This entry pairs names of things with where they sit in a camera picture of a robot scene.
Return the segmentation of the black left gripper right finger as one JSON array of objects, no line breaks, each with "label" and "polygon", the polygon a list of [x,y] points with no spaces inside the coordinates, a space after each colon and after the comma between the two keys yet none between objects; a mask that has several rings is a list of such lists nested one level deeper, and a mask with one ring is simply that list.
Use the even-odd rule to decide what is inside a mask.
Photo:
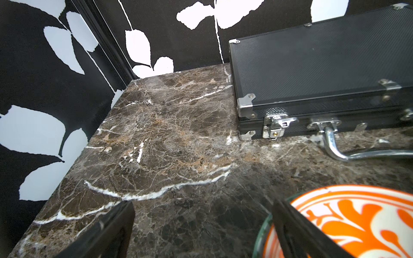
[{"label": "black left gripper right finger", "polygon": [[273,224],[286,258],[351,258],[287,201],[275,199]]}]

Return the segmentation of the orange leaf pattern bowl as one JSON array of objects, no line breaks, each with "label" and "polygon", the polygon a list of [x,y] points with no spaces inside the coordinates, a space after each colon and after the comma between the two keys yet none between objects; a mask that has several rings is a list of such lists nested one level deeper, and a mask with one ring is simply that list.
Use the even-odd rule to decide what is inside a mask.
[{"label": "orange leaf pattern bowl", "polygon": [[382,187],[338,185],[287,199],[356,258],[413,255],[413,196]]}]

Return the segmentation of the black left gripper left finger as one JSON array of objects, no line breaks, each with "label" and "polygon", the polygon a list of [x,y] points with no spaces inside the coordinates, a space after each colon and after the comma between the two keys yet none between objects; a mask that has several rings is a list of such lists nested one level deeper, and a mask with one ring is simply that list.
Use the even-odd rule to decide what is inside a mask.
[{"label": "black left gripper left finger", "polygon": [[125,258],[134,218],[132,202],[122,201],[56,257]]}]

